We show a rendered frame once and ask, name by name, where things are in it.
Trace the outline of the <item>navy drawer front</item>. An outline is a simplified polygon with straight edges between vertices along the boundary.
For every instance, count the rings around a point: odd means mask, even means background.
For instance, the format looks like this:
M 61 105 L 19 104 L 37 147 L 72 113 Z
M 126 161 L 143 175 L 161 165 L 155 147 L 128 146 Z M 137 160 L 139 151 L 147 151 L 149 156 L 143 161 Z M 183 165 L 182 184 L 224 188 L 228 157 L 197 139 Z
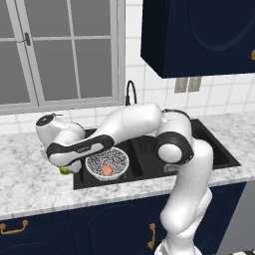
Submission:
M 0 220 L 0 255 L 76 255 L 68 214 Z

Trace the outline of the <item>grey wall outlet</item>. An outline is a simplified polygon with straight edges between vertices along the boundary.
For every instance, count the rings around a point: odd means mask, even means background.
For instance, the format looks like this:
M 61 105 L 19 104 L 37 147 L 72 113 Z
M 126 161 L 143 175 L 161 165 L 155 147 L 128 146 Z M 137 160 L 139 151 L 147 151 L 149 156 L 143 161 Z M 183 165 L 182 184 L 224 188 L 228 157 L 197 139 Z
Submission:
M 177 78 L 175 80 L 174 92 L 176 94 L 178 94 L 178 93 L 185 93 L 186 89 L 187 89 L 187 83 L 188 83 L 188 79 L 187 78 Z
M 190 93 L 198 92 L 200 90 L 201 80 L 201 77 L 191 77 L 189 79 L 188 91 Z

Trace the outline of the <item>grey appliance front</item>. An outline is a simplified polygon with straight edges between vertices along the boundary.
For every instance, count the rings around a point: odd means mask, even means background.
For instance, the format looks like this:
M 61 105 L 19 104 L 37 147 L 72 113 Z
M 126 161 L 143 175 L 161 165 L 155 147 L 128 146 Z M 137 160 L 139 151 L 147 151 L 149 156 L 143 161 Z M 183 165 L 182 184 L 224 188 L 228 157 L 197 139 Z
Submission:
M 255 180 L 246 184 L 216 255 L 251 249 L 255 249 Z

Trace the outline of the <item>navy cupboard door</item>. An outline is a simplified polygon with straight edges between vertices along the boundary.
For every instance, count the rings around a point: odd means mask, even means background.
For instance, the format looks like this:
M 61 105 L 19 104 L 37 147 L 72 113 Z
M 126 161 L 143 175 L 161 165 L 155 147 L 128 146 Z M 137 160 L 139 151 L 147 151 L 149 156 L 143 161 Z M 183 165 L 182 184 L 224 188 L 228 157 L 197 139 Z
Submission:
M 165 238 L 159 215 L 165 195 L 73 209 L 69 212 L 77 255 L 154 255 Z M 153 250 L 147 247 L 155 223 Z
M 217 253 L 245 185 L 240 182 L 211 187 L 212 200 L 194 236 L 202 255 Z

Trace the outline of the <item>black sink faucet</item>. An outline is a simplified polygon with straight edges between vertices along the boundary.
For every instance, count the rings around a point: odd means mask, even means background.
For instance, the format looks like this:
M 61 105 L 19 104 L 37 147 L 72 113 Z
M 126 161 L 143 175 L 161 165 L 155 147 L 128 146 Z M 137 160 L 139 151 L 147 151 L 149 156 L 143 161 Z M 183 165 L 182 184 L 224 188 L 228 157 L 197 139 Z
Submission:
M 127 87 L 126 87 L 126 106 L 130 106 L 130 97 L 129 97 L 130 88 L 132 88 L 133 103 L 137 104 L 137 94 L 136 94 L 134 82 L 132 80 L 128 80 Z

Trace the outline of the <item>black sink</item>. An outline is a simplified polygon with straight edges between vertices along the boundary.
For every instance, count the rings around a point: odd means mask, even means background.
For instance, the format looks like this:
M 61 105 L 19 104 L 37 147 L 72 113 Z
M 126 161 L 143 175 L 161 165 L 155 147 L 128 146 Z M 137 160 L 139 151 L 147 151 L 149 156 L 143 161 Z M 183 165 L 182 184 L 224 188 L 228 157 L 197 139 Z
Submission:
M 192 136 L 207 141 L 213 148 L 213 168 L 222 169 L 240 166 L 241 163 L 220 143 L 220 141 L 199 120 L 191 121 Z M 173 176 L 177 170 L 159 159 L 154 152 L 155 138 L 144 135 L 118 144 L 129 158 L 129 166 L 125 174 L 115 180 L 99 181 L 84 166 L 73 175 L 74 189 L 119 184 L 137 180 Z

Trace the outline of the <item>grey framed window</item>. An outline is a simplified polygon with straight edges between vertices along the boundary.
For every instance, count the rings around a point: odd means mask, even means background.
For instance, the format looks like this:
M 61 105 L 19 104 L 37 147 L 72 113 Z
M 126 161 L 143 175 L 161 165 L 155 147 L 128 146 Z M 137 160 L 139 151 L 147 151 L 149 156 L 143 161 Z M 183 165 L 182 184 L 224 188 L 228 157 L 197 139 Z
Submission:
M 0 0 L 0 115 L 122 104 L 125 6 Z

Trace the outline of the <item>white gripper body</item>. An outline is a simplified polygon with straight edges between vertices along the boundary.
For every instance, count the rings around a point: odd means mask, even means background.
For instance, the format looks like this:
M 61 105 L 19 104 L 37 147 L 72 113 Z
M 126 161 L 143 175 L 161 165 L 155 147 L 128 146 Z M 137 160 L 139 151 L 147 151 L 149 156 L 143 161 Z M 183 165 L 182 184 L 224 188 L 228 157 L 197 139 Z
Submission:
M 71 173 L 78 173 L 82 169 L 82 162 L 78 159 L 67 166 L 67 169 Z

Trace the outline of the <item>navy wall cupboard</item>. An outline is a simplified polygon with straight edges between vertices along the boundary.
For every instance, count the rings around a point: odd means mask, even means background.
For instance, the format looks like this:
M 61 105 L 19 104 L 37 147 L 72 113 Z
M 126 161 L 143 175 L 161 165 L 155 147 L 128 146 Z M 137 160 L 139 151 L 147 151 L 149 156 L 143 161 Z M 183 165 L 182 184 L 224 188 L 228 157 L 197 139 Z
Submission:
M 140 56 L 163 79 L 255 73 L 255 0 L 143 0 Z

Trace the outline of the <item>white mesh colander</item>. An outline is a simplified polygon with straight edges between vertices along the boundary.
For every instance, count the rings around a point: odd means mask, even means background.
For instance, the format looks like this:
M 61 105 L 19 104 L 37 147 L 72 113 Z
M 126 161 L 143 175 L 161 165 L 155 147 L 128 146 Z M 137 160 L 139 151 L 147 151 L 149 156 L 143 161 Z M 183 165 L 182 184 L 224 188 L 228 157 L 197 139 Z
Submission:
M 118 147 L 112 147 L 104 152 L 90 155 L 85 161 L 87 171 L 99 181 L 119 179 L 126 173 L 129 167 L 128 155 Z M 103 167 L 110 165 L 113 173 L 110 176 L 103 175 Z

